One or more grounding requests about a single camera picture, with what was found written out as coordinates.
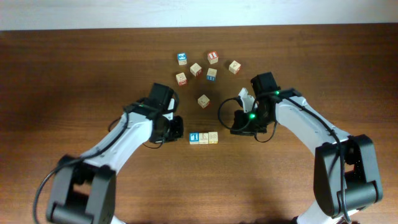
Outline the blue-top block with L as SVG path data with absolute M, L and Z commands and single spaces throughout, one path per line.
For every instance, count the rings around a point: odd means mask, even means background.
M 199 133 L 189 133 L 189 143 L 190 144 L 199 144 Z

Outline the yellow-edged block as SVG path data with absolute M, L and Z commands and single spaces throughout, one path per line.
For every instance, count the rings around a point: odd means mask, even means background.
M 217 132 L 209 132 L 208 133 L 208 142 L 210 144 L 217 144 L 218 143 L 218 133 Z

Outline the sailboat block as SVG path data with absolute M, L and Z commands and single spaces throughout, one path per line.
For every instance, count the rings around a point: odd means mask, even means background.
M 209 144 L 208 133 L 199 133 L 199 144 Z

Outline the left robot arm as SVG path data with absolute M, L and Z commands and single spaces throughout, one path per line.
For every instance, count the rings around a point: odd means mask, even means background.
M 145 142 L 158 149 L 183 135 L 176 116 L 177 93 L 155 83 L 149 96 L 123 109 L 117 125 L 80 157 L 64 156 L 54 177 L 46 219 L 50 223 L 120 223 L 115 214 L 116 177 L 134 151 Z

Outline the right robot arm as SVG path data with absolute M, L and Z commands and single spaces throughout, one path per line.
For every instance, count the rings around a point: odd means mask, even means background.
M 273 75 L 251 79 L 254 95 L 242 88 L 234 97 L 230 133 L 257 137 L 269 124 L 291 131 L 314 155 L 315 201 L 292 223 L 349 223 L 350 216 L 383 198 L 374 143 L 365 134 L 353 136 L 316 112 L 294 88 L 283 90 Z

